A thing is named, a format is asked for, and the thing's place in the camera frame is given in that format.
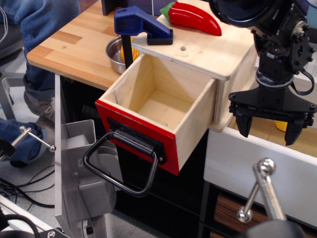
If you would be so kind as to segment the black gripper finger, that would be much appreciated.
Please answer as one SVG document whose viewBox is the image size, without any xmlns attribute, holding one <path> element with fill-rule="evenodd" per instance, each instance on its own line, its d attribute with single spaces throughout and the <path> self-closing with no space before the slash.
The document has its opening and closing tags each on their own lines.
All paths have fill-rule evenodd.
<svg viewBox="0 0 317 238">
<path fill-rule="evenodd" d="M 242 113 L 236 114 L 236 124 L 242 136 L 248 137 L 252 125 L 252 116 Z"/>
<path fill-rule="evenodd" d="M 285 142 L 286 146 L 293 145 L 303 129 L 303 120 L 295 120 L 293 122 L 288 122 L 286 132 L 285 132 Z"/>
</svg>

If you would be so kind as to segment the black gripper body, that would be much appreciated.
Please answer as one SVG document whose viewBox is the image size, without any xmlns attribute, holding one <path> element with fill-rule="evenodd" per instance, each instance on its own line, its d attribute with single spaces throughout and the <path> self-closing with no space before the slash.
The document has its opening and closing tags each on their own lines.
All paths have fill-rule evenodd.
<svg viewBox="0 0 317 238">
<path fill-rule="evenodd" d="M 255 89 L 233 92 L 229 111 L 250 117 L 286 121 L 294 123 L 303 120 L 304 126 L 314 124 L 316 105 L 291 92 L 288 87 L 272 89 L 259 86 Z"/>
</svg>

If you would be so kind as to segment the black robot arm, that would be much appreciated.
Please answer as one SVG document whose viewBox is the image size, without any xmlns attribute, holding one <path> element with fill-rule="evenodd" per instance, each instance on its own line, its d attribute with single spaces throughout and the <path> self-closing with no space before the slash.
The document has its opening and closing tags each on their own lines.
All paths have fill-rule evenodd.
<svg viewBox="0 0 317 238">
<path fill-rule="evenodd" d="M 295 0 L 212 0 L 210 8 L 223 23 L 248 28 L 254 36 L 260 58 L 257 88 L 232 92 L 229 110 L 239 132 L 248 136 L 254 117 L 287 123 L 285 142 L 295 143 L 302 130 L 313 125 L 317 107 L 304 99 L 295 75 L 314 78 L 305 66 L 313 60 L 306 13 Z"/>
</svg>

